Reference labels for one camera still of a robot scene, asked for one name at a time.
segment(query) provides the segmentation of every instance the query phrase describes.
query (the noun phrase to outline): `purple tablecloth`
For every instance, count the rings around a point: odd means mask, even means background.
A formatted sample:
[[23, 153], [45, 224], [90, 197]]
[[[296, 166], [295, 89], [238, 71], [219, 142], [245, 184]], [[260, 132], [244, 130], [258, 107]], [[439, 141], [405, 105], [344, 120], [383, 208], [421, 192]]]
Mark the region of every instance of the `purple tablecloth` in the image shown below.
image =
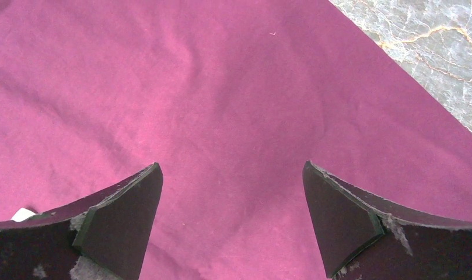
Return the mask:
[[141, 279], [325, 279], [309, 159], [472, 221], [472, 135], [326, 0], [0, 0], [0, 221], [159, 162]]

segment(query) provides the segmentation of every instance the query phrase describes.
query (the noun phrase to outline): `marble countertop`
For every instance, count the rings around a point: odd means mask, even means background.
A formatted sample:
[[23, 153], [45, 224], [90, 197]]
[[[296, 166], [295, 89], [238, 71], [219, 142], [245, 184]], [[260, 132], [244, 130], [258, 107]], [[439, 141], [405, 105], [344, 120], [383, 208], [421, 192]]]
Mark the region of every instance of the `marble countertop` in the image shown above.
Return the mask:
[[472, 0], [330, 0], [472, 132]]

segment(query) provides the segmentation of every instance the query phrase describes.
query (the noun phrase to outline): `white object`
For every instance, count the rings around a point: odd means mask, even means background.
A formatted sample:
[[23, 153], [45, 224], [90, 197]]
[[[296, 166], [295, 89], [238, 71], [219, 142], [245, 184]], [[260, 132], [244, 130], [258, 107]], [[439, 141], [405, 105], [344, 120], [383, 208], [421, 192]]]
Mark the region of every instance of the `white object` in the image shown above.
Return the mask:
[[19, 223], [34, 215], [36, 215], [36, 213], [33, 213], [26, 208], [21, 208], [14, 214], [14, 216], [12, 216], [11, 220]]

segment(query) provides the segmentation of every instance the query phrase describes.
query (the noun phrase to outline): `stone tabletop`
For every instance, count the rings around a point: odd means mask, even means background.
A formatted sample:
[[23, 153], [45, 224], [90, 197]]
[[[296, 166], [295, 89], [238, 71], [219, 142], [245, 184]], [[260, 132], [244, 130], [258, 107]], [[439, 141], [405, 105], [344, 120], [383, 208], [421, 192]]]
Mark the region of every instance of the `stone tabletop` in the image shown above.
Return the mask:
[[472, 132], [472, 0], [330, 0]]

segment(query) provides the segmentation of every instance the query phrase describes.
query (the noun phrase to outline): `magenta fabric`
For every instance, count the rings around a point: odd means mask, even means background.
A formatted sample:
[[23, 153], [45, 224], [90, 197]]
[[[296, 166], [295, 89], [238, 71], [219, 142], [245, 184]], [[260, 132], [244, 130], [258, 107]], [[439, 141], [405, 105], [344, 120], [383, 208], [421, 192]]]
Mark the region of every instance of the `magenta fabric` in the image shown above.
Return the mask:
[[307, 160], [472, 221], [472, 135], [328, 1], [0, 0], [0, 221], [159, 162], [141, 279], [325, 279]]

